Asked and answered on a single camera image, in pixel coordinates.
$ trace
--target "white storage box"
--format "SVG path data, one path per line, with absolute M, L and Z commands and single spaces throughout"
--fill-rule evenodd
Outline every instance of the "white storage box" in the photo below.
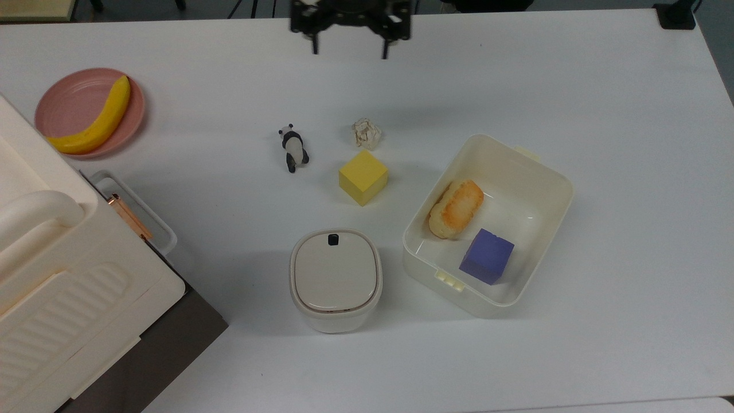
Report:
M 354 229 L 303 237 L 291 254 L 291 297 L 309 326 L 322 333 L 359 328 L 382 294 L 382 263 L 372 241 Z
M 75 398 L 184 290 L 0 96 L 0 411 Z
M 428 228 L 428 214 L 454 180 L 472 179 L 484 203 L 455 240 Z M 560 173 L 486 135 L 459 151 L 403 234 L 407 273 L 477 317 L 489 318 L 516 303 L 551 244 L 573 198 Z M 479 229 L 515 244 L 502 277 L 485 284 L 459 265 Z

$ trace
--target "panda figurine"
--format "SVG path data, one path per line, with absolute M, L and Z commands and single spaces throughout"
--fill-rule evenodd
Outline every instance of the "panda figurine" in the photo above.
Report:
M 301 135 L 294 132 L 292 123 L 289 123 L 277 133 L 283 139 L 283 149 L 287 152 L 286 164 L 288 164 L 288 172 L 295 173 L 296 165 L 308 163 L 308 154 L 303 148 L 303 139 L 301 139 Z

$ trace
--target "purple cube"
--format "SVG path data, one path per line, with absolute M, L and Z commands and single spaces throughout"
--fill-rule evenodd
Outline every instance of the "purple cube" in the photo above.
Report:
M 509 255 L 515 247 L 513 243 L 480 229 L 466 251 L 459 269 L 489 285 L 502 277 Z

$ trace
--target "plate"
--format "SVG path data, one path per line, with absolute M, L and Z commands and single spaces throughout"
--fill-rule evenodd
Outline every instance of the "plate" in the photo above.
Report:
M 36 107 L 36 129 L 44 136 L 58 137 L 85 130 L 102 112 L 112 84 L 127 76 L 121 71 L 93 68 L 78 71 L 56 82 L 43 94 Z M 112 136 L 86 154 L 69 155 L 89 159 L 108 154 L 128 142 L 140 126 L 145 112 L 145 99 L 140 86 L 130 77 L 130 101 L 123 119 Z

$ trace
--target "bread roll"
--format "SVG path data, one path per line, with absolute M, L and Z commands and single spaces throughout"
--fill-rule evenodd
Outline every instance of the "bread roll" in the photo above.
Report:
M 454 181 L 431 208 L 428 227 L 436 237 L 454 238 L 469 225 L 482 202 L 484 193 L 474 181 Z

